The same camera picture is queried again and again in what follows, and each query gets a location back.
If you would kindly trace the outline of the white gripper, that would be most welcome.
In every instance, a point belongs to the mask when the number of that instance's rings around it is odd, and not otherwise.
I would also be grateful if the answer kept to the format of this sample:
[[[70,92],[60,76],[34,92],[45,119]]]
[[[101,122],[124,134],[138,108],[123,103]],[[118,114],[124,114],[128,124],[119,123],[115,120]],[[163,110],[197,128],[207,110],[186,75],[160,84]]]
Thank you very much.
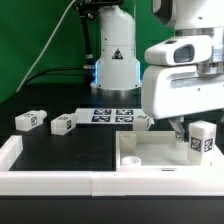
[[[151,118],[169,118],[176,139],[183,141],[184,118],[178,116],[224,109],[224,73],[198,75],[194,65],[149,66],[143,74],[141,106]]]

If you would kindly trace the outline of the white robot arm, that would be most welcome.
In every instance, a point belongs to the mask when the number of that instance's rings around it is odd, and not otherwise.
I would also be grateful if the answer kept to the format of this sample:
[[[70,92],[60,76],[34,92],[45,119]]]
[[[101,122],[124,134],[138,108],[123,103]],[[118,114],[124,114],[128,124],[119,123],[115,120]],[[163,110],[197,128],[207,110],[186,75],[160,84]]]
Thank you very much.
[[[139,90],[141,108],[159,120],[224,108],[224,0],[151,0],[156,19],[174,36],[149,47],[140,70],[134,20],[118,6],[101,9],[101,56],[96,93]]]

